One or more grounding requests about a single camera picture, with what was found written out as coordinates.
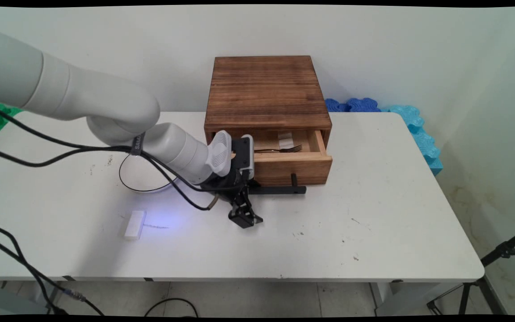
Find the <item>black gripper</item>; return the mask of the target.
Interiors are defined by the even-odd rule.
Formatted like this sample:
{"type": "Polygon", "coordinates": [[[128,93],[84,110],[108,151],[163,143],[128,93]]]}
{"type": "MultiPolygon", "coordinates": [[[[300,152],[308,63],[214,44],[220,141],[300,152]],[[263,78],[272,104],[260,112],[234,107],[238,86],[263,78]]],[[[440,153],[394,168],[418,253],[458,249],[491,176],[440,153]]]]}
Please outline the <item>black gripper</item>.
{"type": "Polygon", "coordinates": [[[224,200],[233,200],[228,218],[242,229],[251,228],[263,222],[263,218],[254,212],[249,195],[240,193],[244,186],[259,186],[255,179],[249,178],[249,170],[231,170],[225,177],[212,173],[201,183],[203,191],[214,192],[224,200]]]}

